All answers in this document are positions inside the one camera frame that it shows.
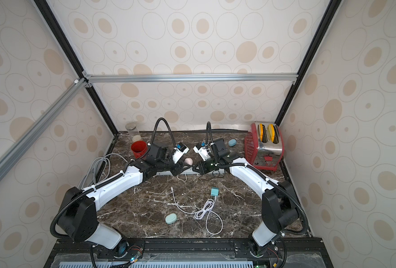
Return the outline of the pink earbud case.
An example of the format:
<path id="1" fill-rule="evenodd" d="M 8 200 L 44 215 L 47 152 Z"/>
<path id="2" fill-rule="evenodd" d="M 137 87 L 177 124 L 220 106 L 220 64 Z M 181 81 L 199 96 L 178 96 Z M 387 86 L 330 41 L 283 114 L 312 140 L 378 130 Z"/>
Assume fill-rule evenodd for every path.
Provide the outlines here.
<path id="1" fill-rule="evenodd" d="M 186 158 L 185 160 L 184 160 L 184 164 L 185 165 L 188 165 L 188 166 L 192 166 L 193 165 L 193 160 L 191 159 L 191 158 Z"/>

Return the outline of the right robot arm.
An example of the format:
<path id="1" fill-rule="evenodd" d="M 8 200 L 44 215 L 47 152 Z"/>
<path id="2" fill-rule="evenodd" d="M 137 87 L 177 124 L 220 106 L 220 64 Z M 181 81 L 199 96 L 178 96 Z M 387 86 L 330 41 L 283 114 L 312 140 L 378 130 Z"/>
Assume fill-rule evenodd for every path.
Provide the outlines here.
<path id="1" fill-rule="evenodd" d="M 292 184 L 270 178 L 246 158 L 230 152 L 223 138 L 213 138 L 210 122 L 206 124 L 205 142 L 195 146 L 194 151 L 202 160 L 193 166 L 193 171 L 204 175 L 223 169 L 246 183 L 261 198 L 262 222 L 249 236 L 249 248 L 254 256 L 263 254 L 269 244 L 282 240 L 284 233 L 307 234 L 309 220 Z"/>

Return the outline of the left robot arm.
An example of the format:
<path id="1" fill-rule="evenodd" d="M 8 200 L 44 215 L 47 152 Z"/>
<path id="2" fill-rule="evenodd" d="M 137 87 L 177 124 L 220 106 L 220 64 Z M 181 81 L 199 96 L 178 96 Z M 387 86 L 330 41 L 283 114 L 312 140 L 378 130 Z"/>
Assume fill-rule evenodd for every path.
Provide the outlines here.
<path id="1" fill-rule="evenodd" d="M 50 224 L 51 235 L 75 243 L 103 246 L 116 256 L 123 255 L 130 246 L 127 239 L 118 230 L 99 222 L 97 212 L 118 195 L 158 172 L 170 172 L 174 176 L 184 172 L 190 167 L 182 160 L 188 151 L 182 142 L 174 142 L 171 147 L 151 142 L 143 156 L 129 161 L 110 178 L 84 189 L 70 188 Z"/>

